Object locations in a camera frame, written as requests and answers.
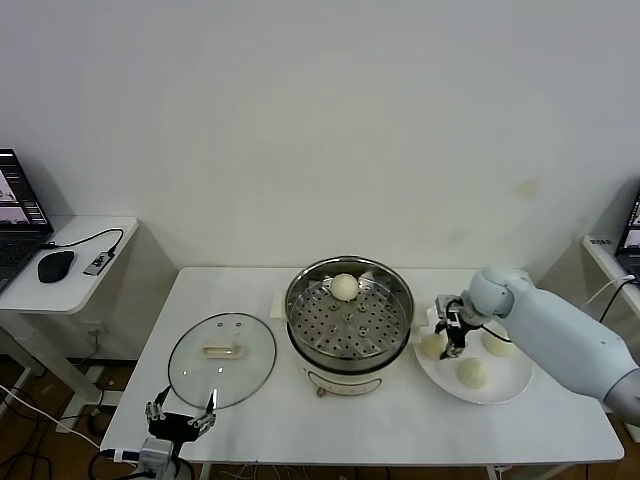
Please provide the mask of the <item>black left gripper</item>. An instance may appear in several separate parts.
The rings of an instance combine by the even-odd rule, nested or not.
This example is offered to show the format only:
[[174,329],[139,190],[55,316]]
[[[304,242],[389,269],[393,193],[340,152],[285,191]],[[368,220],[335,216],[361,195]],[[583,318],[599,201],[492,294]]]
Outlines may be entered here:
[[199,431],[208,431],[216,421],[218,389],[213,388],[206,403],[204,413],[189,417],[177,413],[164,413],[162,406],[168,395],[168,388],[159,392],[153,401],[145,406],[148,432],[151,436],[173,443],[191,443],[199,438]]

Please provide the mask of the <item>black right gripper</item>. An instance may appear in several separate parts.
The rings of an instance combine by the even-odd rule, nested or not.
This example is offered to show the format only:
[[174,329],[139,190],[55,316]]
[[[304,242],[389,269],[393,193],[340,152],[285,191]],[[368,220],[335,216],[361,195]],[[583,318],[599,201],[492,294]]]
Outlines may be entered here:
[[[445,360],[449,358],[457,358],[458,350],[464,350],[467,346],[466,335],[469,330],[469,325],[464,321],[449,321],[446,326],[449,347],[440,354],[439,359]],[[435,327],[434,333],[441,334],[443,331],[444,324],[438,323]]]

